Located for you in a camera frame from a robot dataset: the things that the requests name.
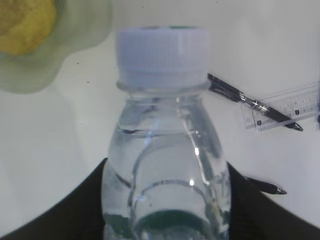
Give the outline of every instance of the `bottle neck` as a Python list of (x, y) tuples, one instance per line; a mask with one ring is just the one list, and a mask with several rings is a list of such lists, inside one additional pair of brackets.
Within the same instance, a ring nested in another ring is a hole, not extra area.
[(210, 87), (210, 83), (206, 82), (187, 88), (134, 88), (120, 82), (117, 83), (117, 86), (128, 93), (130, 101), (148, 102), (152, 100), (158, 103), (183, 103), (201, 99), (201, 94)]

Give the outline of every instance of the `pen tip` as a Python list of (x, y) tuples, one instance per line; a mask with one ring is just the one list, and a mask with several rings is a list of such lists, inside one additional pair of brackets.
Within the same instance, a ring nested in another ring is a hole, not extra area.
[(278, 195), (286, 195), (287, 191), (278, 187), (276, 194), (278, 194)]
[(304, 131), (303, 127), (300, 126), (298, 123), (295, 123), (295, 124), (294, 124), (293, 129), (294, 129), (294, 130), (297, 130), (297, 131), (300, 131), (300, 132), (303, 132), (303, 131)]

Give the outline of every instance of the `yellow food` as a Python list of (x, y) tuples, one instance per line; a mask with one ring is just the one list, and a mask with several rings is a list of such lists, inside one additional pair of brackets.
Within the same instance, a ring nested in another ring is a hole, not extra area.
[(0, 0), (0, 52), (33, 52), (52, 32), (56, 16), (55, 0)]

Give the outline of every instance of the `water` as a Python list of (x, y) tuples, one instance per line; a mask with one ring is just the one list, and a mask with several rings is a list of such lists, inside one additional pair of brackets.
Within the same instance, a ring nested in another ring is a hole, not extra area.
[(227, 240), (230, 183), (215, 132), (181, 115), (134, 130), (146, 124), (136, 116), (121, 117), (104, 167), (104, 239)]

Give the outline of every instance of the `white surface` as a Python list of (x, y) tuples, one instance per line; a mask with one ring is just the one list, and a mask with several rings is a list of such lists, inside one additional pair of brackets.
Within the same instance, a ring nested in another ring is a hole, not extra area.
[[(318, 0), (116, 0), (114, 16), (117, 26), (209, 28), (211, 71), (264, 97), (318, 80), (319, 9)], [(0, 92), (0, 236), (57, 203), (107, 155), (125, 99), (117, 76), (110, 35), (69, 57), (45, 90)], [(245, 130), (238, 104), (209, 93), (205, 104), (227, 159), (244, 174), (281, 184), (288, 195), (273, 199), (320, 227), (316, 120), (300, 122), (302, 133), (256, 133)]]
[(203, 28), (133, 27), (117, 33), (119, 80), (132, 88), (190, 88), (205, 84), (209, 31)]

